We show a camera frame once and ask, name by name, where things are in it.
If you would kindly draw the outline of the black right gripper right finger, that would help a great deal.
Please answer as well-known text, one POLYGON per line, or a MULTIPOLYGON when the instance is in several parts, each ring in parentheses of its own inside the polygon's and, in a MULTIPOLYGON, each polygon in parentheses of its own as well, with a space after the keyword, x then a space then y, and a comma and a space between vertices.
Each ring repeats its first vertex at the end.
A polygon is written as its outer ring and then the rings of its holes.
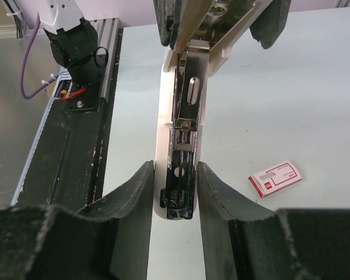
POLYGON ((207 279, 350 279, 350 209, 271 211, 197 168, 207 279))

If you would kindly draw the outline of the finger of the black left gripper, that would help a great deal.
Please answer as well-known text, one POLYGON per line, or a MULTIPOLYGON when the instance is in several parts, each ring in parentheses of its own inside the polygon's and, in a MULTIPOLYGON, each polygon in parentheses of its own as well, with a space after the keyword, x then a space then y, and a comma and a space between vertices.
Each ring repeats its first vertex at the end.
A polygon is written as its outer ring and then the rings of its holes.
POLYGON ((250 26, 253 39, 263 49, 271 48, 283 32, 290 10, 291 0, 273 0, 250 26))
POLYGON ((181 34, 184 13, 188 1, 153 0, 161 45, 169 48, 185 48, 186 40, 181 34))

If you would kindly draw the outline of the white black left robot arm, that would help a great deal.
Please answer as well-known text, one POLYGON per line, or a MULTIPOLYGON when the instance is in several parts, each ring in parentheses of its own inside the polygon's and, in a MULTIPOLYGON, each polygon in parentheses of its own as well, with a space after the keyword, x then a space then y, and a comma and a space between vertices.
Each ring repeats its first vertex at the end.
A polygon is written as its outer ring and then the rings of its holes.
MULTIPOLYGON (((211 54, 214 73, 228 49, 249 30, 262 48, 270 48, 286 26, 290 1, 154 1, 163 46, 182 54, 200 41, 211 54)), ((95 61, 98 34, 75 1, 39 1, 37 24, 43 25, 55 61, 74 84, 100 82, 103 67, 95 61)))

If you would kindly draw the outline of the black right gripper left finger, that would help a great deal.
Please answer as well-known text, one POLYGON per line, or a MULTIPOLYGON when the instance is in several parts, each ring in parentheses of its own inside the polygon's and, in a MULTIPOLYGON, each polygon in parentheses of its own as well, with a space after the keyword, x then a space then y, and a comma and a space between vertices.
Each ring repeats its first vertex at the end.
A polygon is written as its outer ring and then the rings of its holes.
POLYGON ((59 205, 0 210, 0 279, 145 279, 153 162, 72 212, 59 205))

